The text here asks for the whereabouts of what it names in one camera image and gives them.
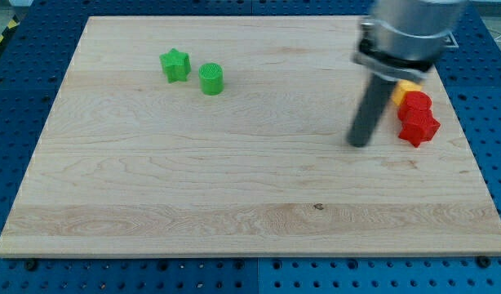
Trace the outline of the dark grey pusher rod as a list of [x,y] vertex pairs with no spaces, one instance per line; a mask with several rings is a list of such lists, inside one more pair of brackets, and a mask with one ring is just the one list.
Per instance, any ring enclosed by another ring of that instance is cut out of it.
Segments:
[[394,80],[371,74],[347,134],[347,142],[351,146],[365,147],[369,144],[396,84]]

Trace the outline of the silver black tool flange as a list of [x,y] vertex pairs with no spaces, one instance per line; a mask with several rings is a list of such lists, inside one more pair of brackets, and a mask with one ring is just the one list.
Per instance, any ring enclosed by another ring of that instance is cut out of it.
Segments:
[[409,80],[422,82],[432,67],[431,61],[408,61],[397,59],[382,52],[375,43],[374,31],[376,23],[371,18],[363,18],[360,22],[361,39],[352,61],[363,65],[370,72],[388,81]]

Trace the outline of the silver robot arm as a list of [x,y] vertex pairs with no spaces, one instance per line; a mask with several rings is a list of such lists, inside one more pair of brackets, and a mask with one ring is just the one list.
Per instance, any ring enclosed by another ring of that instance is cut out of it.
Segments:
[[369,144],[386,104],[401,80],[421,82],[446,47],[465,0],[378,0],[360,23],[353,62],[370,79],[348,130],[354,147]]

